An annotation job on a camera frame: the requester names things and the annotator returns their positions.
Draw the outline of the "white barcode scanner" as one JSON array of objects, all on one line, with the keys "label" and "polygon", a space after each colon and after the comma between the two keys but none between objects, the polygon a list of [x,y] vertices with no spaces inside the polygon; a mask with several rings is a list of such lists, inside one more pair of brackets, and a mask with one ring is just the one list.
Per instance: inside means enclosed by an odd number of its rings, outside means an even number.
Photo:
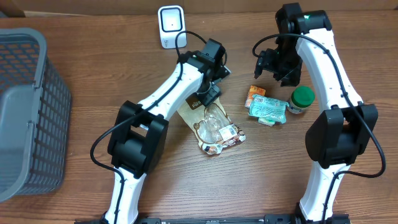
[{"label": "white barcode scanner", "polygon": [[178,5],[162,6],[157,15],[161,46],[174,49],[177,34],[186,30],[183,8]]}]

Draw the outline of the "grey plastic basket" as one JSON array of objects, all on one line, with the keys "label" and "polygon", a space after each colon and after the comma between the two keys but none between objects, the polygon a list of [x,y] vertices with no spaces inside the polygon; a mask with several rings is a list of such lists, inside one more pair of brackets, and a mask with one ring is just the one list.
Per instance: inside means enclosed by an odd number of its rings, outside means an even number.
[{"label": "grey plastic basket", "polygon": [[2,202],[61,186],[71,110],[45,37],[31,28],[1,29]]}]

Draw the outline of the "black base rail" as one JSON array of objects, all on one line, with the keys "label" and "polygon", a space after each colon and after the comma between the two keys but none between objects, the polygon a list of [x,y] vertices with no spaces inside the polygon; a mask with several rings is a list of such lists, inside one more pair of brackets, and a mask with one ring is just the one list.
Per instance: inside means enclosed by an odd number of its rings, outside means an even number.
[{"label": "black base rail", "polygon": [[[105,224],[105,219],[74,222],[75,224]],[[265,215],[264,217],[244,217],[244,218],[207,218],[207,219],[168,219],[159,218],[140,218],[134,224],[299,224],[299,223],[321,223],[321,222],[302,222],[299,217],[288,214]],[[337,215],[326,220],[330,224],[350,224],[348,215]]]}]

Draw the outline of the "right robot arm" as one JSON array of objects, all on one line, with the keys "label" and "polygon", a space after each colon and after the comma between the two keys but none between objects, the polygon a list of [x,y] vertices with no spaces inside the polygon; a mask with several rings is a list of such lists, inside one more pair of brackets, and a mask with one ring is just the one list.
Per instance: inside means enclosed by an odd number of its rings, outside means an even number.
[{"label": "right robot arm", "polygon": [[276,48],[256,55],[256,77],[273,74],[282,86],[297,86],[301,69],[310,75],[320,109],[305,135],[312,160],[306,191],[291,215],[266,215],[266,223],[349,223],[333,213],[333,201],[350,166],[369,141],[378,118],[375,105],[364,103],[338,56],[331,22],[323,10],[303,12],[299,3],[284,4],[275,14]]}]

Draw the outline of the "teal white tissue pack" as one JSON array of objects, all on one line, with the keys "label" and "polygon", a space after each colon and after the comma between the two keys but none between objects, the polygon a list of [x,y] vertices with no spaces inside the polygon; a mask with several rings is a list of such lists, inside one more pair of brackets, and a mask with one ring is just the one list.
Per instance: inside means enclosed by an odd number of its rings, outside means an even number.
[{"label": "teal white tissue pack", "polygon": [[273,126],[273,125],[276,124],[275,121],[269,120],[269,119],[266,119],[266,118],[258,118],[257,122],[260,123],[260,124],[267,125],[267,126]]}]

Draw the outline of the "beige foil pouch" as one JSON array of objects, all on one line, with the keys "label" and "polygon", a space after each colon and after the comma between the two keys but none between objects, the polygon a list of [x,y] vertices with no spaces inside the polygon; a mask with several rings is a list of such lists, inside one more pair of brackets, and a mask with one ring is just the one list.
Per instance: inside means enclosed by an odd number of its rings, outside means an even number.
[{"label": "beige foil pouch", "polygon": [[245,133],[232,122],[219,99],[203,106],[192,96],[177,112],[195,134],[199,148],[209,155],[221,154],[223,149],[246,140]]}]

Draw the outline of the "cardboard back wall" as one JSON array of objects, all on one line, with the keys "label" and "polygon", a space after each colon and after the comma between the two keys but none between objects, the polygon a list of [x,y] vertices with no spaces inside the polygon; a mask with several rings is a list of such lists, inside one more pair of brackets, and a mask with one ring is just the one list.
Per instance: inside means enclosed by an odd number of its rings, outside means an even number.
[{"label": "cardboard back wall", "polygon": [[155,14],[166,5],[179,5],[186,13],[274,12],[297,2],[307,11],[392,10],[397,0],[1,0],[1,10],[12,17],[26,12],[79,15]]}]

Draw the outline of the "green lid jar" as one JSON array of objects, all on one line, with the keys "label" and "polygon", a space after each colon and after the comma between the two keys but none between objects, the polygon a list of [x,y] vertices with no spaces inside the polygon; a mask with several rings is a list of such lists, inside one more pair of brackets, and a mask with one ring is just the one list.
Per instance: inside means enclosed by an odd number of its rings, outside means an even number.
[{"label": "green lid jar", "polygon": [[291,94],[287,109],[293,114],[304,113],[315,100],[313,90],[308,86],[297,87]]}]

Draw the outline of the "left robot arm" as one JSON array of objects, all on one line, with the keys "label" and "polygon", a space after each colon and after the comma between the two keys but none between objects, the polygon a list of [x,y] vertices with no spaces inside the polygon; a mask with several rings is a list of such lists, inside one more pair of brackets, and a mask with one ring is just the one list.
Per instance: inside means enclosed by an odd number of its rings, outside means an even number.
[{"label": "left robot arm", "polygon": [[204,106],[220,96],[217,82],[230,74],[225,53],[221,43],[209,39],[203,50],[179,55],[175,70],[153,94],[120,107],[108,144],[115,180],[105,222],[136,221],[144,179],[162,155],[170,118],[192,95]]}]

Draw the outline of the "orange Kleenex tissue pack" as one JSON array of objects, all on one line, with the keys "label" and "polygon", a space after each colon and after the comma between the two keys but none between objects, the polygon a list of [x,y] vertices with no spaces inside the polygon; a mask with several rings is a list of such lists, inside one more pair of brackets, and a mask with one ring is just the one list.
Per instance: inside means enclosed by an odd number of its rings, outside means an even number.
[{"label": "orange Kleenex tissue pack", "polygon": [[265,89],[260,88],[258,86],[251,85],[251,87],[250,87],[250,89],[248,91],[248,95],[247,95],[247,98],[246,98],[244,106],[246,108],[250,108],[250,104],[251,104],[251,102],[254,99],[253,98],[254,95],[264,96],[265,94],[266,94],[266,90]]}]

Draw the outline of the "teal wet wipes pack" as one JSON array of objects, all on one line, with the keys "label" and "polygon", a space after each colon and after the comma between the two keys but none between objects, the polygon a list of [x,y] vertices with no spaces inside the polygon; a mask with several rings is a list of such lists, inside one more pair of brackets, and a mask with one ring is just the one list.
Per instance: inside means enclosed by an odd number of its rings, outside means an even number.
[{"label": "teal wet wipes pack", "polygon": [[261,95],[253,95],[253,100],[249,107],[249,116],[264,118],[281,124],[286,122],[286,101],[268,98]]}]

